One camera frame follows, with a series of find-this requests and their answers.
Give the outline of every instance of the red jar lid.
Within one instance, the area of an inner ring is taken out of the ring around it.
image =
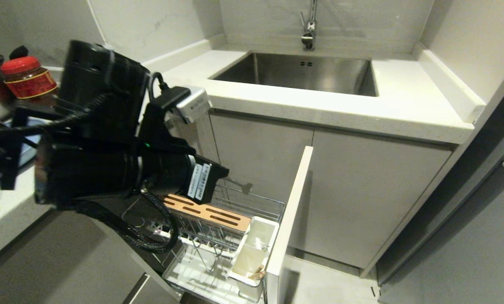
[[[25,56],[9,60],[1,65],[1,71],[5,75],[26,72],[40,67],[40,62],[34,56]]]

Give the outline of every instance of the black cable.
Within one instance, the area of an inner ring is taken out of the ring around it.
[[[169,85],[164,82],[164,77],[162,77],[162,74],[160,72],[152,73],[149,79],[149,83],[147,85],[147,91],[149,92],[150,102],[154,102],[154,91],[152,90],[152,85],[154,85],[155,79],[158,79],[160,90],[164,91],[166,89],[169,89]]]
[[[169,212],[169,209],[155,195],[149,192],[142,192],[142,196],[159,210],[169,221],[170,237],[167,242],[152,240],[150,237],[141,233],[132,225],[126,223],[119,216],[116,216],[105,207],[92,201],[80,201],[73,209],[79,213],[101,221],[129,244],[141,248],[151,253],[169,252],[176,244],[179,236],[179,228],[175,217]]]
[[[58,119],[46,125],[30,125],[24,127],[0,129],[0,138],[7,136],[30,136],[51,130],[69,127],[70,125],[74,125],[78,122],[88,119],[96,109],[100,108],[100,106],[105,104],[105,102],[112,99],[114,96],[115,94],[113,93],[100,94],[86,104],[86,111],[75,112],[63,119]]]

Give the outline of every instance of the red label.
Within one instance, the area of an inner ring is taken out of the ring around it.
[[[57,87],[57,83],[47,71],[29,79],[5,81],[5,84],[20,99],[33,98],[50,92]]]

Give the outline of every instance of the white container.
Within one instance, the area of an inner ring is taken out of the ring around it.
[[[260,300],[263,293],[262,280],[253,280],[249,277],[260,265],[267,265],[278,231],[278,223],[258,216],[252,218],[250,229],[239,244],[229,271],[229,277],[237,281],[239,296],[242,298],[252,302]]]

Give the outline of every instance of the quartz countertop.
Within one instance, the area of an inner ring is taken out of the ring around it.
[[[364,57],[371,60],[377,97],[210,79],[250,51],[358,58],[336,50],[304,52],[226,45],[165,72],[164,78],[171,86],[205,88],[214,108],[220,110],[451,144],[466,142],[474,129],[461,120],[410,54]],[[156,63],[149,68],[156,71]]]

